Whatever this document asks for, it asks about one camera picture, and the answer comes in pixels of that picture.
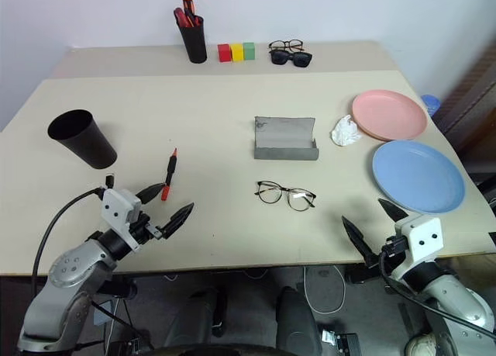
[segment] crumpled tissue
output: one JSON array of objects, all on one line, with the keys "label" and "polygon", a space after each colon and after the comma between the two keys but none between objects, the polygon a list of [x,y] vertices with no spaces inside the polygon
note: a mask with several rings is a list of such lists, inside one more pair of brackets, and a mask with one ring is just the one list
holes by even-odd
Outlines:
[{"label": "crumpled tissue", "polygon": [[358,133],[357,124],[351,120],[351,115],[344,116],[340,119],[331,132],[332,141],[341,147],[353,144],[361,137],[362,136]]}]

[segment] pink plate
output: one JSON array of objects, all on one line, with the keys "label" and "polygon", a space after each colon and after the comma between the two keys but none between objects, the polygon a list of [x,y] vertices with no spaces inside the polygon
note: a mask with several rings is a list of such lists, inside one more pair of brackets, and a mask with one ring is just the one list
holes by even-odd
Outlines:
[{"label": "pink plate", "polygon": [[370,90],[353,100],[353,118],[365,132],[380,140],[410,140],[424,132],[424,109],[406,96]]}]

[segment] yellow block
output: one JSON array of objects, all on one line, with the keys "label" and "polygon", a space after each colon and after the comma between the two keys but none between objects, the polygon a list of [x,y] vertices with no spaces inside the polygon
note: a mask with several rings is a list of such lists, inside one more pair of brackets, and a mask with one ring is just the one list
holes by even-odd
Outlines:
[{"label": "yellow block", "polygon": [[231,55],[232,61],[243,61],[243,44],[242,43],[234,43],[230,44],[231,46]]}]

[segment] green block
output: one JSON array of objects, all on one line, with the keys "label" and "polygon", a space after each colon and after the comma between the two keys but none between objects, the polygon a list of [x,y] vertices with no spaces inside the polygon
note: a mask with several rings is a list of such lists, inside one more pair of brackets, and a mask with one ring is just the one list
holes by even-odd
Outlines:
[{"label": "green block", "polygon": [[243,43],[243,54],[245,55],[245,60],[255,60],[255,43]]}]

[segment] eyeglasses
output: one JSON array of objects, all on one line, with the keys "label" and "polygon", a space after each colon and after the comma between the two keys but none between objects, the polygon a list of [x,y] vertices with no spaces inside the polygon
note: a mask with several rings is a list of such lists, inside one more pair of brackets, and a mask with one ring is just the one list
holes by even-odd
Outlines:
[{"label": "eyeglasses", "polygon": [[305,211],[315,207],[313,201],[317,197],[314,193],[301,188],[285,188],[273,181],[258,181],[258,195],[265,203],[276,203],[281,199],[282,192],[288,193],[289,206],[296,211]]},{"label": "eyeglasses", "polygon": [[284,65],[293,60],[295,67],[307,67],[312,61],[312,54],[302,52],[303,42],[300,40],[275,40],[269,43],[269,48],[272,64]]}]

